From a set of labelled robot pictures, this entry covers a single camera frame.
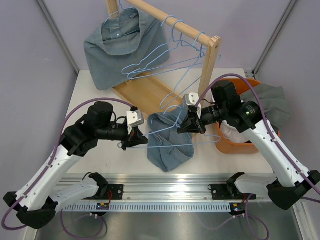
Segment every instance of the orange basket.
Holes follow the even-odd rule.
[[[236,93],[239,95],[250,89],[248,85],[239,78],[225,78],[224,80],[232,82],[235,85]],[[255,79],[247,78],[247,80],[253,87],[260,84],[260,82]],[[226,139],[221,132],[219,123],[213,125],[213,131],[214,134],[221,137],[221,140],[216,142],[215,146],[224,154],[255,154],[259,152],[253,143],[234,143]]]

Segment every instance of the gray cloth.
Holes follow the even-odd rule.
[[[159,20],[135,8],[125,9],[117,17],[102,23],[84,42],[86,60],[96,88],[106,90],[127,81],[127,76],[121,72],[123,68],[139,64],[154,49],[166,43],[160,25]],[[139,67],[126,69],[125,73],[143,69],[166,50],[167,44],[152,53]],[[151,63],[148,69],[168,59],[169,52]]]
[[[275,87],[266,84],[260,84],[254,87],[258,94],[265,114],[273,127],[279,130],[290,119],[291,107],[286,100],[285,91],[282,86]],[[253,101],[257,103],[251,90],[248,90],[240,95],[241,100],[248,102]]]
[[[182,107],[182,113],[178,124],[181,124],[187,116],[188,110]],[[180,108],[165,115],[163,112],[154,113],[148,118],[148,126],[152,132],[172,127],[180,113]],[[177,133],[177,127],[149,135],[148,147],[173,146],[192,144],[192,133]],[[148,159],[165,173],[170,172],[194,156],[194,146],[173,146],[148,148]]]

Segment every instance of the hanging shirt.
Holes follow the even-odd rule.
[[[140,66],[130,67],[125,73],[143,69],[148,63],[168,50],[161,22],[136,8],[128,8],[117,17],[102,23],[84,42],[84,52],[94,84],[106,90],[128,80],[122,69],[147,57]],[[169,51],[148,66],[163,64]]]

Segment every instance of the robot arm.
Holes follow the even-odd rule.
[[[258,196],[269,196],[278,207],[289,209],[311,189],[301,173],[304,173],[313,184],[320,181],[320,173],[309,171],[295,158],[276,134],[274,139],[271,138],[259,106],[252,101],[242,102],[233,83],[221,80],[213,86],[211,91],[215,105],[202,109],[200,104],[195,107],[195,103],[199,100],[197,93],[184,96],[183,103],[188,108],[188,115],[177,132],[204,134],[206,125],[226,120],[229,125],[235,127],[239,133],[242,133],[258,148],[275,173],[271,178],[237,173],[228,181],[228,184],[234,186],[229,189],[242,194],[253,193]],[[274,133],[269,121],[267,124]],[[275,141],[298,165],[301,172],[296,171]]]
[[[108,182],[98,173],[92,173],[83,181],[63,190],[53,191],[64,174],[97,146],[98,140],[121,141],[123,150],[148,143],[138,128],[144,123],[144,118],[136,107],[122,117],[123,123],[117,123],[116,119],[111,121],[112,113],[113,106],[108,102],[96,102],[89,107],[87,114],[65,129],[54,161],[51,158],[55,151],[22,189],[4,196],[9,207],[22,197],[14,209],[23,224],[40,229],[68,205],[88,197],[100,199],[107,194]]]

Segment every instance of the wall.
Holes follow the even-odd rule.
[[[76,81],[34,0],[0,1],[0,197],[23,187],[48,158]],[[8,207],[0,200],[0,216]],[[10,227],[21,223],[12,214]],[[25,230],[5,231],[2,240]]]
[[[88,65],[84,40],[103,22],[106,0],[44,0],[81,70]],[[253,69],[289,0],[145,0],[209,36],[222,38],[218,68]],[[129,5],[121,0],[124,7]],[[169,36],[169,27],[165,30]],[[171,54],[171,63],[195,56],[186,48]]]
[[[299,1],[276,41],[258,79],[283,86],[293,114],[284,126],[282,139],[310,170],[320,171],[319,66],[320,1]],[[320,197],[312,190],[309,196]],[[320,237],[320,205],[308,204]]]

